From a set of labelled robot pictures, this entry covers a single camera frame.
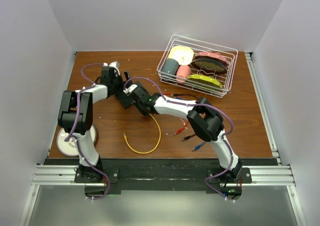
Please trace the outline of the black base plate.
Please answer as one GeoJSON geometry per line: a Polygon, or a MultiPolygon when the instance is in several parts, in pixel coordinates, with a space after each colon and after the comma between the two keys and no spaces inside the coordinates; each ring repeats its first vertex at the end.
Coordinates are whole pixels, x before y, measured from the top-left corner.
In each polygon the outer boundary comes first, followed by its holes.
{"type": "Polygon", "coordinates": [[[240,196],[242,186],[252,183],[250,169],[238,165],[233,173],[217,176],[223,169],[216,159],[103,159],[97,168],[80,166],[75,173],[76,183],[85,183],[86,195],[99,196],[101,185],[110,185],[110,194],[123,190],[157,191],[221,191],[226,196],[240,196]]]}

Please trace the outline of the pink cup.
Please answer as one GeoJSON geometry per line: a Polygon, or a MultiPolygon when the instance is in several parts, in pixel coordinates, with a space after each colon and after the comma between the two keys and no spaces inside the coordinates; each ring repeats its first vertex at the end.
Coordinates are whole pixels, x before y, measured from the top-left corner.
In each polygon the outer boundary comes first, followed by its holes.
{"type": "Polygon", "coordinates": [[[181,65],[179,66],[177,73],[176,73],[176,80],[178,83],[183,84],[188,76],[190,76],[192,73],[192,70],[190,66],[188,65],[181,65]]]}

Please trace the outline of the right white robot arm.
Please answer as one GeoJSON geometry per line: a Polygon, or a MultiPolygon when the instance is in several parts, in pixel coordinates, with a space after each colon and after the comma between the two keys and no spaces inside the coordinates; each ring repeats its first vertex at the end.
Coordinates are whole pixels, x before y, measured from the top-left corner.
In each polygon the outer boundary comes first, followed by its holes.
{"type": "Polygon", "coordinates": [[[213,107],[206,98],[188,101],[173,99],[160,93],[150,95],[145,88],[136,84],[123,92],[144,114],[170,115],[186,119],[195,135],[209,143],[215,151],[222,169],[218,176],[223,175],[228,182],[235,182],[240,177],[243,164],[227,139],[234,125],[230,121],[230,131],[226,132],[224,119],[229,118],[213,107]]]}

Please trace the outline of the pink plate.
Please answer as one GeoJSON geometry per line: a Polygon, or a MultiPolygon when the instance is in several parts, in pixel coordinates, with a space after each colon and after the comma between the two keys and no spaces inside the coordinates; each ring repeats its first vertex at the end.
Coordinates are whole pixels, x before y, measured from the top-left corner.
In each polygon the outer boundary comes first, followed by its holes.
{"type": "Polygon", "coordinates": [[[227,64],[227,65],[229,64],[229,61],[226,59],[226,57],[224,57],[218,53],[198,52],[198,53],[195,53],[194,58],[195,59],[200,59],[200,58],[215,59],[215,60],[218,60],[222,63],[227,64]]]}

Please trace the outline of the black network switch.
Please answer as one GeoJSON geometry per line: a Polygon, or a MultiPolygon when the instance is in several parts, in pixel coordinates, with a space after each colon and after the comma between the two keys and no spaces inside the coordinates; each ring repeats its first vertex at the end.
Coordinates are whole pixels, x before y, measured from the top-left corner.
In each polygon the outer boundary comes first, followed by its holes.
{"type": "Polygon", "coordinates": [[[124,92],[124,84],[122,77],[119,77],[117,79],[118,85],[116,86],[115,90],[115,97],[118,100],[118,102],[121,104],[121,106],[124,109],[129,108],[131,105],[134,105],[135,102],[133,100],[133,92],[131,93],[125,93],[124,92]]]}

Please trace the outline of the dark brown plate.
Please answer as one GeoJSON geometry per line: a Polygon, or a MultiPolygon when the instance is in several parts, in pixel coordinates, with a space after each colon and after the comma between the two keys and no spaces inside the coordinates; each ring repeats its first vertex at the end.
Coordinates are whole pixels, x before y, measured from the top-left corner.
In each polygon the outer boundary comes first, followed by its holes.
{"type": "Polygon", "coordinates": [[[213,59],[200,58],[191,62],[191,65],[199,70],[203,70],[207,73],[225,74],[227,73],[226,67],[221,63],[213,59]]]}

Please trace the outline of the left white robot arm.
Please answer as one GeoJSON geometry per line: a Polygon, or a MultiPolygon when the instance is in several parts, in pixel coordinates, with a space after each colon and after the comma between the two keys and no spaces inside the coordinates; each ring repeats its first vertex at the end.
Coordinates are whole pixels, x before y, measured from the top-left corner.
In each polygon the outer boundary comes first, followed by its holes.
{"type": "Polygon", "coordinates": [[[97,166],[101,158],[90,133],[94,103],[111,96],[115,96],[125,109],[133,103],[123,92],[125,81],[120,73],[119,63],[115,61],[110,64],[103,63],[101,66],[98,82],[88,79],[90,86],[63,92],[57,118],[59,127],[68,133],[65,141],[75,140],[79,164],[88,167],[86,176],[92,182],[100,181],[104,175],[104,170],[97,166]]]}

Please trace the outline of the white round tape roll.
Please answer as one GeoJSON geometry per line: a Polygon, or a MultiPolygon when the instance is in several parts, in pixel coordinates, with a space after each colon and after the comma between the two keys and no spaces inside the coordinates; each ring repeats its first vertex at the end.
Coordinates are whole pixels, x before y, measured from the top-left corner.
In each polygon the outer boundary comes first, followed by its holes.
{"type": "Polygon", "coordinates": [[[70,139],[69,142],[65,141],[65,138],[69,134],[65,132],[63,128],[61,128],[58,132],[56,138],[56,145],[58,150],[65,156],[68,157],[76,157],[78,156],[78,151],[76,148],[76,143],[74,139],[70,139]]]}

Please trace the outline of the green plate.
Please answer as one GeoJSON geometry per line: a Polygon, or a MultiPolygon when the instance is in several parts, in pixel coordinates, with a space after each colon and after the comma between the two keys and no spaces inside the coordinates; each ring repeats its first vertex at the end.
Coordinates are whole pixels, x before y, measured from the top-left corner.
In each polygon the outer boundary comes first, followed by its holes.
{"type": "Polygon", "coordinates": [[[209,89],[213,89],[213,88],[222,89],[223,88],[221,82],[219,82],[218,80],[216,80],[212,77],[209,77],[209,76],[192,74],[187,77],[187,80],[189,82],[196,82],[197,85],[199,85],[203,88],[209,88],[209,89]]]}

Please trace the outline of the grey cup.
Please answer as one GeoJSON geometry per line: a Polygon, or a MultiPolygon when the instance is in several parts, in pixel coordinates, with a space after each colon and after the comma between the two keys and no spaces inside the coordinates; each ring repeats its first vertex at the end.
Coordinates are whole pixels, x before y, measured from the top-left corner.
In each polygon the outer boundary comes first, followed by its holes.
{"type": "Polygon", "coordinates": [[[179,66],[180,65],[178,61],[168,58],[166,59],[161,71],[170,75],[175,75],[178,71],[179,66]]]}

